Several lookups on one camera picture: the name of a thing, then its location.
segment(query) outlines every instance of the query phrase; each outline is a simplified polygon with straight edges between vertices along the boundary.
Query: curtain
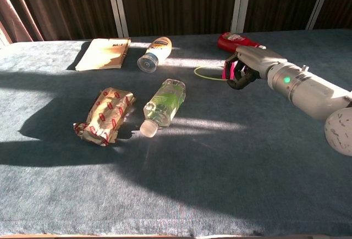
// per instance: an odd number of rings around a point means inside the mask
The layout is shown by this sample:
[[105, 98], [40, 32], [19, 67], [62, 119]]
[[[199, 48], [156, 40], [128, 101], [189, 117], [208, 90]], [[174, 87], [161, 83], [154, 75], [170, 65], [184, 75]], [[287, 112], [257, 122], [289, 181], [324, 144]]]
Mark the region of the curtain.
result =
[[352, 0], [325, 0], [315, 29], [352, 29]]
[[14, 42], [117, 36], [110, 0], [4, 1], [8, 5], [1, 6], [1, 14], [7, 14], [1, 22]]
[[131, 36], [230, 30], [234, 0], [123, 0]]
[[244, 32], [305, 29], [316, 0], [249, 0]]

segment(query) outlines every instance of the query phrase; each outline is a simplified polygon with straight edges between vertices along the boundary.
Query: red bottle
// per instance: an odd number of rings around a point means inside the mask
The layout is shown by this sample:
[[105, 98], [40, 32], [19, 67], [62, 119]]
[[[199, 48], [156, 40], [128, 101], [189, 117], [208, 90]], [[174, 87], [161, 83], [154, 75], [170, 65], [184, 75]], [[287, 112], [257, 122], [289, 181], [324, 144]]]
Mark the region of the red bottle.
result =
[[247, 37], [242, 37], [240, 35], [233, 34], [230, 32], [222, 34], [218, 39], [218, 47], [225, 51], [234, 53], [238, 46], [253, 46], [266, 48], [265, 46], [262, 46], [257, 42], [253, 42]]

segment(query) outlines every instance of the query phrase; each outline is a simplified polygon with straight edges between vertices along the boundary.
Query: snack wrapper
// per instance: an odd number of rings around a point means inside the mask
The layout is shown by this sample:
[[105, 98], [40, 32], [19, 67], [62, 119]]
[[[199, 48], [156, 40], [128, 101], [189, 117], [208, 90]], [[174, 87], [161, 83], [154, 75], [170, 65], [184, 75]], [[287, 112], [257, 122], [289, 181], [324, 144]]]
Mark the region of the snack wrapper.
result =
[[103, 147], [115, 143], [127, 109], [135, 100], [131, 92], [106, 88], [89, 111], [87, 121], [73, 124], [76, 134]]

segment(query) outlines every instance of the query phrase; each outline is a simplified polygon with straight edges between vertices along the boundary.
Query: cable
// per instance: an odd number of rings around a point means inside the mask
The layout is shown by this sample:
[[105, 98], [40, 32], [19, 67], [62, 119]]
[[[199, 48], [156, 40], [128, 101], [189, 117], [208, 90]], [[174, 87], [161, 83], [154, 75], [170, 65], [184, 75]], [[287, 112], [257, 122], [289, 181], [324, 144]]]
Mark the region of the cable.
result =
[[207, 80], [212, 80], [212, 81], [227, 81], [226, 79], [219, 79], [219, 78], [212, 78], [212, 77], [207, 77], [207, 76], [204, 76], [204, 75], [201, 75], [199, 73], [197, 73], [197, 70], [199, 69], [202, 69], [202, 68], [206, 68], [206, 67], [209, 67], [209, 66], [199, 66], [197, 68], [194, 69], [194, 74], [201, 77], [201, 78], [204, 78], [204, 79], [207, 79]]

